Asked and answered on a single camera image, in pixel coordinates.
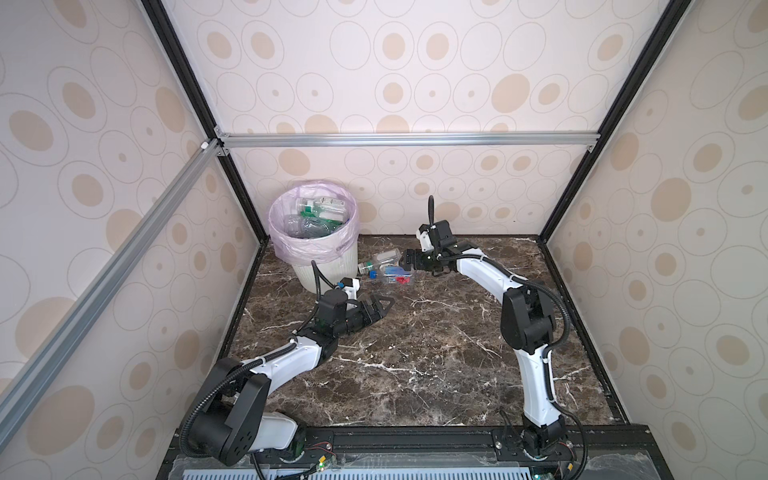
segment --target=wall panel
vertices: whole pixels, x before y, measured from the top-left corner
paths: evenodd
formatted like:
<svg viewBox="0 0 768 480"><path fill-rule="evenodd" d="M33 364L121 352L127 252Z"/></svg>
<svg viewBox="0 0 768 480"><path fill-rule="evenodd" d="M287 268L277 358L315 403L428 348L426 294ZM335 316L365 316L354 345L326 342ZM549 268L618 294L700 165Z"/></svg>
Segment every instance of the wall panel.
<svg viewBox="0 0 768 480"><path fill-rule="evenodd" d="M584 156L584 145L500 147L304 147L232 150L266 222L296 182L323 178L349 189L363 233L411 234L435 218L454 233L538 234Z"/></svg>
<svg viewBox="0 0 768 480"><path fill-rule="evenodd" d="M131 0L0 5L0 392L202 139Z"/></svg>
<svg viewBox="0 0 768 480"><path fill-rule="evenodd" d="M165 2L223 131L596 129L665 0Z"/></svg>
<svg viewBox="0 0 768 480"><path fill-rule="evenodd" d="M257 240L214 158L0 455L2 480L151 480Z"/></svg>
<svg viewBox="0 0 768 480"><path fill-rule="evenodd" d="M678 479L765 477L768 2L698 2L549 247Z"/></svg>

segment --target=brown marble tabletop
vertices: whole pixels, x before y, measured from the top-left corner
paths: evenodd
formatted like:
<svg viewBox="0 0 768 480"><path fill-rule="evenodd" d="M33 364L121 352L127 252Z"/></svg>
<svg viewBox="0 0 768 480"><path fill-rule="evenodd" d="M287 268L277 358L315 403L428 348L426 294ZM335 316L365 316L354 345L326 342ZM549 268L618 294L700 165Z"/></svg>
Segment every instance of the brown marble tabletop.
<svg viewBox="0 0 768 480"><path fill-rule="evenodd" d="M532 280L554 282L535 242L468 237L487 255ZM414 237L360 237L359 260ZM501 305L469 278L422 274L406 285L364 278L371 292L396 298L389 315L341 339L332 359L273 393L267 411L314 426L501 425L503 406L520 423L523 390L512 348L499 332ZM282 346L314 306L290 265L269 247L259 268L230 356L249 359ZM559 336L561 321L558 321ZM577 335L552 353L559 402L585 425L613 423L600 383Z"/></svg>

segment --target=plastic bottle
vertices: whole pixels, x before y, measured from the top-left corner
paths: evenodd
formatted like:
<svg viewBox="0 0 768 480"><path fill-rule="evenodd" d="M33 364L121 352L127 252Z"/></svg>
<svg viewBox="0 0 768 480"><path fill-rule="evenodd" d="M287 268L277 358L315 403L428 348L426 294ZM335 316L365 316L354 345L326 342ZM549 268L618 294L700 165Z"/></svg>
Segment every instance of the plastic bottle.
<svg viewBox="0 0 768 480"><path fill-rule="evenodd" d="M357 270L360 275L366 275L371 270L381 270L386 265L397 265L400 261L400 255L400 250L397 248L378 253L369 262L358 263Z"/></svg>
<svg viewBox="0 0 768 480"><path fill-rule="evenodd" d="M331 197L299 198L296 201L299 215L317 217L345 223L349 219L349 211L344 200Z"/></svg>
<svg viewBox="0 0 768 480"><path fill-rule="evenodd" d="M339 224L323 218L286 215L283 227L293 238L320 238L336 231Z"/></svg>

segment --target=black metal rail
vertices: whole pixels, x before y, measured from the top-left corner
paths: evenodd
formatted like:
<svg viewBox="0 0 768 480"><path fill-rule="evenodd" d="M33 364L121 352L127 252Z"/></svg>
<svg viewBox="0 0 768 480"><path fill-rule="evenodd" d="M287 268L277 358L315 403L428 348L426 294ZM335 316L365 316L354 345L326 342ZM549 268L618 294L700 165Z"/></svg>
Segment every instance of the black metal rail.
<svg viewBox="0 0 768 480"><path fill-rule="evenodd" d="M237 328L240 326L240 319L243 318L243 311L245 310L246 303L250 298L250 291L253 289L253 282L256 281L256 275L259 273L259 267L261 266L262 260L264 260L264 256L266 255L266 247L269 245L269 242L270 238L267 237L266 240L261 242L259 245L259 251L256 253L256 259L253 261L253 266L248 273L248 277L245 279L243 293L240 295L240 298L237 301L234 314L232 315L232 320L230 321L229 327L227 327L227 333L224 334L224 341L221 344L219 356L217 357L218 360L221 360L230 354L230 350L232 349L232 342L234 341L235 335L237 334Z"/></svg>
<svg viewBox="0 0 768 480"><path fill-rule="evenodd" d="M214 118L214 114L208 107L203 90L200 88L200 83L194 75L190 62L187 59L187 55L184 53L184 48L181 46L181 42L176 35L174 26L170 22L168 12L163 6L163 2L161 0L141 0L141 3L144 5L144 10L146 10L147 16L157 32L157 37L160 39L160 43L163 44L165 53L168 55L168 60L170 60L170 64L173 65L174 70L176 71L176 76L179 78L179 82L192 104L194 113L197 115L200 124L203 126L203 131L208 138L215 138L222 144L216 129L216 119ZM226 149L224 151L227 155L219 157L221 167L227 175L227 179L230 181L232 189L234 190L240 205L243 207L245 216L253 228L253 231L256 233L257 238L260 242L264 242L266 239L266 231L261 223L259 214L253 206L253 202L246 191L243 179L237 172L237 168L232 161L231 155L229 155L229 152Z"/></svg>
<svg viewBox="0 0 768 480"><path fill-rule="evenodd" d="M598 157L605 149L605 145L611 139L614 131L621 122L621 118L629 108L630 104L634 100L637 92L640 90L645 78L650 73L650 70L656 63L656 60L664 50L664 46L667 44L672 32L677 27L677 23L683 17L683 14L688 8L691 0L670 0L667 7L664 9L664 13L661 14L656 27L651 32L648 41L646 42L640 56L637 57L637 61L630 70L627 80L624 82L624 86L621 87L616 100L611 105L611 109L608 110L603 123L598 128L600 139L595 144L591 151L588 151L581 159L581 163L574 172L571 181L568 182L563 194L558 200L558 204L554 207L552 215L550 215L547 223L544 225L544 229L539 235L541 239L546 243L554 233L554 229L560 223L566 210L571 205L576 193L578 193L581 185L587 180L587 176L597 161Z"/></svg>
<svg viewBox="0 0 768 480"><path fill-rule="evenodd" d="M598 379L598 382L600 382L600 386L603 389L603 395L605 396L605 400L608 403L608 408L611 409L612 416L614 419L628 424L629 418L627 417L627 412L621 405L621 401L619 400L616 390L614 389L614 385L611 382L611 377L608 376L608 373L605 371L605 367L603 366L602 360L600 360L598 351L594 348L592 338L589 336L589 333L584 326L584 321L581 319L581 316L576 310L576 304L574 303L573 298L571 298L571 294L568 292L568 288L565 286L565 282L563 281L563 277L560 275L560 271L554 264L554 259L549 252L549 248L547 248L547 244L543 243L541 239L539 239L538 247L541 251L541 255L544 257L544 263L547 265L547 269L552 275L554 284L557 286L560 295L565 301L565 307L568 309L568 313L571 315L571 320L573 320L572 323L574 330L576 330L578 338L581 340L581 344L584 346L584 351L587 353L589 363L592 365L594 376Z"/></svg>

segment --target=trash can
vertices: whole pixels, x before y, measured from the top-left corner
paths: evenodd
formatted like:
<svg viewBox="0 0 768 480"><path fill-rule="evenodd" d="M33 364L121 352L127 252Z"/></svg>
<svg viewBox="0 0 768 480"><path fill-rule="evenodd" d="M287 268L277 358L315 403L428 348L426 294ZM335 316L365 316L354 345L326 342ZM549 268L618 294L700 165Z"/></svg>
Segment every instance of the trash can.
<svg viewBox="0 0 768 480"><path fill-rule="evenodd" d="M302 239L289 236L284 227L285 216L296 214L296 201L299 198L317 197L344 200L349 208L349 220L326 237ZM268 223L275 255L293 267L302 286L310 292L315 293L312 260L317 262L320 271L331 282L338 282L345 276L356 276L360 219L355 197L346 188L324 181L299 184L274 201L268 214ZM320 282L320 286L323 292L330 288L324 282Z"/></svg>

